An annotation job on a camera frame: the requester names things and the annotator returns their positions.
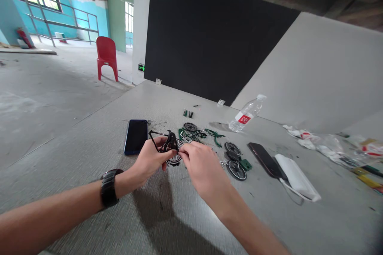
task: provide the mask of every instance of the black watch strap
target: black watch strap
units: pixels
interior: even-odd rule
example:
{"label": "black watch strap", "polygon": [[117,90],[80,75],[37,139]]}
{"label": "black watch strap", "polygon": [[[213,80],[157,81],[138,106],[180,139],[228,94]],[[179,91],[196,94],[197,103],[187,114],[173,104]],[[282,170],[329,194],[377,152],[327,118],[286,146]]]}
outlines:
{"label": "black watch strap", "polygon": [[118,203],[115,191],[115,177],[117,174],[123,173],[122,169],[112,169],[104,173],[101,184],[101,200],[105,209],[112,207]]}

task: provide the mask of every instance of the black wall panel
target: black wall panel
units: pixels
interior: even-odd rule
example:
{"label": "black wall panel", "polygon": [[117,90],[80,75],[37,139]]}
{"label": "black wall panel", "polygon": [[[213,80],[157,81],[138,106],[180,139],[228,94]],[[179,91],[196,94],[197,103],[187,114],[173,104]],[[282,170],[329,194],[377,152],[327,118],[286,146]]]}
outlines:
{"label": "black wall panel", "polygon": [[230,106],[299,13],[262,0],[150,0],[144,78]]}

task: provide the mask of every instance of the bicycle wheel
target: bicycle wheel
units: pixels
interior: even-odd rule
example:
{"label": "bicycle wheel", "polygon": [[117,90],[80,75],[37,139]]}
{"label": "bicycle wheel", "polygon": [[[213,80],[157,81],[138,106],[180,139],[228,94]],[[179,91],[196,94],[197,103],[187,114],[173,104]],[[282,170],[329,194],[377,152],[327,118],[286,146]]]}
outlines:
{"label": "bicycle wheel", "polygon": [[[178,146],[178,149],[180,149],[181,146],[183,146],[184,144],[182,143],[182,141],[180,141],[179,139],[177,139],[177,146]],[[176,166],[176,165],[179,165],[180,164],[180,161],[181,161],[181,156],[177,153],[175,156],[173,156],[171,159],[168,159],[166,162],[169,163],[170,165],[173,165],[173,166]]]}
{"label": "bicycle wheel", "polygon": [[239,180],[244,181],[247,178],[246,171],[243,169],[243,167],[239,164],[238,161],[229,161],[227,164],[227,168],[229,169],[231,175]]}
{"label": "bicycle wheel", "polygon": [[225,149],[227,151],[232,151],[236,155],[241,155],[241,151],[239,150],[239,148],[235,144],[233,144],[229,141],[225,143]]}
{"label": "bicycle wheel", "polygon": [[192,124],[192,123],[184,123],[184,128],[187,130],[187,131],[196,131],[198,128],[195,124]]}

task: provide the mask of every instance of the red plastic chair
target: red plastic chair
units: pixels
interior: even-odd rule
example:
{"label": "red plastic chair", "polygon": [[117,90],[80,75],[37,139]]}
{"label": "red plastic chair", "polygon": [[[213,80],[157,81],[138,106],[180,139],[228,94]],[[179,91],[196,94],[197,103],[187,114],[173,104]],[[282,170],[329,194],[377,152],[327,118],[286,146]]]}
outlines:
{"label": "red plastic chair", "polygon": [[97,68],[99,71],[99,80],[101,80],[101,67],[103,65],[110,66],[115,74],[116,82],[118,82],[117,58],[116,58],[116,44],[108,38],[100,36],[96,40],[97,46]]}

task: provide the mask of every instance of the smartphone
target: smartphone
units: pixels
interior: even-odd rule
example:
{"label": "smartphone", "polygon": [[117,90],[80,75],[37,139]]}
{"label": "smartphone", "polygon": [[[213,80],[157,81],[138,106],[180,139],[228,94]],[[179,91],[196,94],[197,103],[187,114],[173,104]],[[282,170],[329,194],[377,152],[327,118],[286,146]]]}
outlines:
{"label": "smartphone", "polygon": [[272,158],[263,146],[257,143],[249,143],[248,146],[268,175],[276,179],[282,178],[287,180],[286,174],[283,172],[276,159]]}
{"label": "smartphone", "polygon": [[145,141],[148,139],[148,121],[130,120],[125,139],[125,155],[140,153]]}

